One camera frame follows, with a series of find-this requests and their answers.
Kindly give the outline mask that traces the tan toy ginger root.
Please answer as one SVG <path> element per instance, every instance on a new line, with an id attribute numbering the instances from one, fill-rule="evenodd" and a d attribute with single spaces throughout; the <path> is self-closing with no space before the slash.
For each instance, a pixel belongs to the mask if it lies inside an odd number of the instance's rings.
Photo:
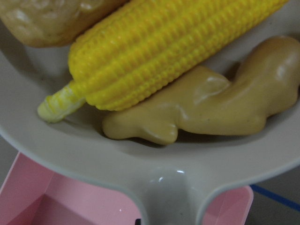
<path id="1" fill-rule="evenodd" d="M 272 37 L 241 63 L 233 80 L 197 66 L 143 102 L 108 114 L 112 139 L 139 137 L 168 145 L 178 131 L 204 135 L 251 135 L 269 116 L 292 107 L 300 85 L 300 43 Z"/>

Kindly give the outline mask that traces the yellow toy corn cob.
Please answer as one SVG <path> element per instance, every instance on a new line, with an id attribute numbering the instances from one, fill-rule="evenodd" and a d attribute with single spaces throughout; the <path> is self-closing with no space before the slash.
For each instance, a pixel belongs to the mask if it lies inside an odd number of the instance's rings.
<path id="1" fill-rule="evenodd" d="M 72 80 L 37 108 L 55 123 L 87 103 L 120 111 L 148 98 L 279 10 L 283 0 L 132 0 L 71 45 Z"/>

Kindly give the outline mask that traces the beige plastic dustpan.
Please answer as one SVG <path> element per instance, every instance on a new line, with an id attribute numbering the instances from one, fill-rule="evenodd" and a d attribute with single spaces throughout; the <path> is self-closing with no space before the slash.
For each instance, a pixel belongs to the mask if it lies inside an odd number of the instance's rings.
<path id="1" fill-rule="evenodd" d="M 126 194 L 144 225 L 199 225 L 220 193 L 266 180 L 300 163 L 300 105 L 247 136 L 180 130 L 175 143 L 113 140 L 105 111 L 86 105 L 59 123 L 36 112 L 69 81 L 68 47 L 31 48 L 0 27 L 0 134 L 35 162 L 70 178 Z"/>

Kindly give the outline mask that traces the brown toy potato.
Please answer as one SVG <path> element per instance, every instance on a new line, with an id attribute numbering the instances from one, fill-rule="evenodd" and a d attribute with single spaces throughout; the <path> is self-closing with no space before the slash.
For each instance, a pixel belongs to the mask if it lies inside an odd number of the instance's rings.
<path id="1" fill-rule="evenodd" d="M 125 0 L 2 0 L 0 19 L 24 45 L 64 46 L 124 4 Z"/>

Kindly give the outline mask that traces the pink plastic bin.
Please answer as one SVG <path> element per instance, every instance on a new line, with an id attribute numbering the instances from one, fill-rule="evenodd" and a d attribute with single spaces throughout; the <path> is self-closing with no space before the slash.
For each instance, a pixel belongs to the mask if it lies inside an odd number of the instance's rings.
<path id="1" fill-rule="evenodd" d="M 18 153 L 0 189 L 3 225 L 138 225 L 124 194 L 77 181 Z"/>

